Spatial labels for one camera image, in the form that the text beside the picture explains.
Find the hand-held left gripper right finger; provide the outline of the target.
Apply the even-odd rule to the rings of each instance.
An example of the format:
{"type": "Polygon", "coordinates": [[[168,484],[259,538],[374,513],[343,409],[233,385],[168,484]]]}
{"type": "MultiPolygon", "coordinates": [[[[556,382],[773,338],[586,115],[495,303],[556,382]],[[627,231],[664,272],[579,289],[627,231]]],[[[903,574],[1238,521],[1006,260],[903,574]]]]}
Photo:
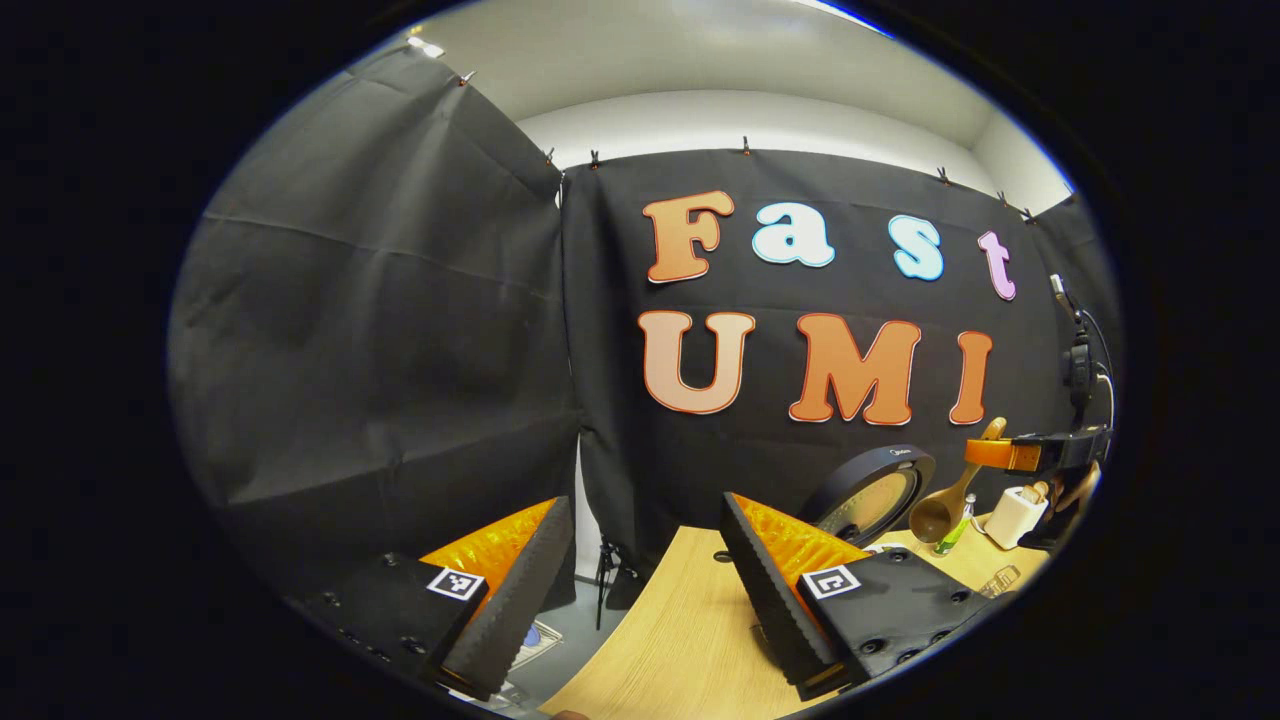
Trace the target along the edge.
{"type": "Polygon", "coordinates": [[[868,553],[732,492],[722,496],[719,533],[801,700],[893,673],[1001,607],[910,550],[868,553]]]}

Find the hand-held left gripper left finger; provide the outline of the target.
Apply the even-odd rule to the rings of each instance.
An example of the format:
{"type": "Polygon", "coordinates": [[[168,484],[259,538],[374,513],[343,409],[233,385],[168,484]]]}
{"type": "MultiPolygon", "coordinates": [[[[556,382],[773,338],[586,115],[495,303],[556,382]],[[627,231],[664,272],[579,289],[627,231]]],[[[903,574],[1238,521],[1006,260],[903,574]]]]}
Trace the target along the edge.
{"type": "Polygon", "coordinates": [[[558,496],[421,557],[385,553],[289,606],[397,676],[485,701],[502,688],[572,543],[571,502],[558,496]]]}

